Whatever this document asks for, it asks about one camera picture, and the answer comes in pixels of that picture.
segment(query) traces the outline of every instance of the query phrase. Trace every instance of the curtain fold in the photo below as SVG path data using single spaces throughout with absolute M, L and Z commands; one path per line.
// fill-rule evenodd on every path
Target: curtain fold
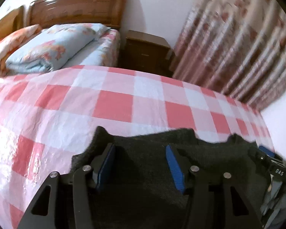
M 200 0 L 174 52 L 173 78 L 258 110 L 286 90 L 286 14 L 276 0 Z

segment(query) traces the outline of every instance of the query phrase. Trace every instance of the nightstand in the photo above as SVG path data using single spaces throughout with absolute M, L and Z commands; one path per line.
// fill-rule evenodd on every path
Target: nightstand
M 170 76 L 166 56 L 170 46 L 161 37 L 129 30 L 123 52 L 122 68 Z

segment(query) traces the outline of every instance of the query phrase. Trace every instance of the wall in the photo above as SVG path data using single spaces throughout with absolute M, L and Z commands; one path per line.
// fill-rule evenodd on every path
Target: wall
M 262 111 L 275 151 L 286 159 L 286 92 Z
M 21 5 L 26 8 L 34 0 L 5 0 L 0 19 L 8 10 Z M 121 34 L 137 30 L 164 37 L 173 47 L 194 0 L 127 0 Z

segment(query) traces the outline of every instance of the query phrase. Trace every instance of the blue gripper pad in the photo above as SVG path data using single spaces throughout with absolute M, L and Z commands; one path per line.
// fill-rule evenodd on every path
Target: blue gripper pad
M 116 147 L 112 145 L 98 173 L 97 185 L 96 185 L 96 189 L 98 191 L 100 191 L 103 188 L 104 184 L 107 182 L 109 178 L 111 167 L 113 165 L 115 157 L 115 152 L 116 152 Z
M 275 153 L 273 153 L 272 151 L 270 151 L 264 146 L 259 146 L 258 149 L 266 153 L 269 157 L 275 157 Z
M 185 192 L 184 174 L 181 171 L 180 166 L 178 165 L 178 162 L 174 156 L 174 153 L 172 152 L 172 149 L 169 145 L 165 149 L 165 155 L 166 155 L 168 166 L 170 167 L 170 172 L 174 179 L 176 189 L 179 190 L 182 194 L 184 194 Z

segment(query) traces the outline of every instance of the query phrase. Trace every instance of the red and white checkered tablecloth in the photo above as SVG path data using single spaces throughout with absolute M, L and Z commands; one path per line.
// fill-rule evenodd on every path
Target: red and white checkered tablecloth
M 153 74 L 78 65 L 0 79 L 0 225 L 17 225 L 51 171 L 68 173 L 71 157 L 95 128 L 133 136 L 191 127 L 199 138 L 237 133 L 273 150 L 259 112 L 208 89 Z

